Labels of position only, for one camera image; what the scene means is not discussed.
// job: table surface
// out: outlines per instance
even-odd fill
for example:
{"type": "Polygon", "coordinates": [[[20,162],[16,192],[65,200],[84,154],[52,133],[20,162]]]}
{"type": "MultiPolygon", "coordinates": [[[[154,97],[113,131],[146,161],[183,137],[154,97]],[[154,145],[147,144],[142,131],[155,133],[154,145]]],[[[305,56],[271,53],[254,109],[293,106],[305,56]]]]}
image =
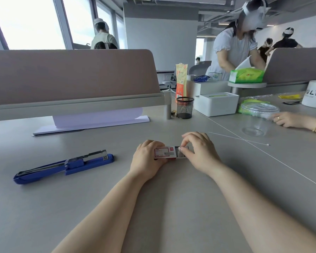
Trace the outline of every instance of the table surface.
{"type": "MultiPolygon", "coordinates": [[[[316,109],[282,111],[316,115],[316,109]]],[[[265,137],[242,133],[242,114],[164,120],[163,107],[145,108],[151,122],[32,137],[51,117],[0,121],[0,253],[50,252],[128,172],[137,145],[146,139],[180,145],[187,131],[208,133],[222,160],[264,195],[316,233],[316,134],[271,124],[265,137]],[[20,186],[21,170],[107,149],[115,162],[70,176],[56,174],[20,186]]],[[[250,253],[216,184],[187,159],[169,162],[139,193],[122,252],[250,253]]]]}

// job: black mesh pen holder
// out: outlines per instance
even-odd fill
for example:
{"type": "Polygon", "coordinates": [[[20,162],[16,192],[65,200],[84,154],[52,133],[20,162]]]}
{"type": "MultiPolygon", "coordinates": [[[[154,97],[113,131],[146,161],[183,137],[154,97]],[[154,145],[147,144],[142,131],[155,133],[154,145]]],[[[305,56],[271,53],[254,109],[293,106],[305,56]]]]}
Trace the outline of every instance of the black mesh pen holder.
{"type": "Polygon", "coordinates": [[[177,98],[177,118],[190,119],[193,110],[193,97],[178,97],[177,98]]]}

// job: blue stapler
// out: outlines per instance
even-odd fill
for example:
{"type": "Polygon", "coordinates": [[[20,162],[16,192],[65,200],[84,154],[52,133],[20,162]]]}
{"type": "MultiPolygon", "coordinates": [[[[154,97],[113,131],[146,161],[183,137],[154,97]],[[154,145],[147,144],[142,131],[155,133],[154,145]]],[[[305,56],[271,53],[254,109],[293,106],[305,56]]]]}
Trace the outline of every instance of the blue stapler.
{"type": "Polygon", "coordinates": [[[102,150],[68,160],[51,163],[38,168],[20,171],[14,176],[13,180],[17,184],[28,184],[63,170],[66,175],[70,175],[83,170],[109,164],[113,161],[114,156],[110,153],[108,154],[106,150],[102,150]]]}

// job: plastic jar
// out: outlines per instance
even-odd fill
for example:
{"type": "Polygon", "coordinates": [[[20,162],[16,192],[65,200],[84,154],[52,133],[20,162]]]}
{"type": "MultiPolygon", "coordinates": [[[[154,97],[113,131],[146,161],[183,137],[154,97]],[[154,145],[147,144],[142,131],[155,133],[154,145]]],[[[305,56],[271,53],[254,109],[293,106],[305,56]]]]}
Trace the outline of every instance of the plastic jar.
{"type": "Polygon", "coordinates": [[[249,114],[244,118],[242,132],[255,137],[266,135],[272,123],[271,115],[280,111],[277,106],[262,102],[243,103],[241,108],[242,113],[249,114]]]}

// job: transparent lid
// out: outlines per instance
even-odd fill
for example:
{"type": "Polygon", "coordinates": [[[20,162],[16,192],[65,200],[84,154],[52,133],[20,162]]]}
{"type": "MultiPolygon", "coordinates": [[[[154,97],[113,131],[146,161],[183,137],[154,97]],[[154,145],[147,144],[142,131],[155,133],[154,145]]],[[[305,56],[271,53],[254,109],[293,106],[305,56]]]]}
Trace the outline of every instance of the transparent lid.
{"type": "Polygon", "coordinates": [[[248,102],[241,104],[243,109],[246,109],[253,113],[272,114],[278,113],[280,109],[277,106],[273,106],[269,103],[262,102],[248,102]]]}

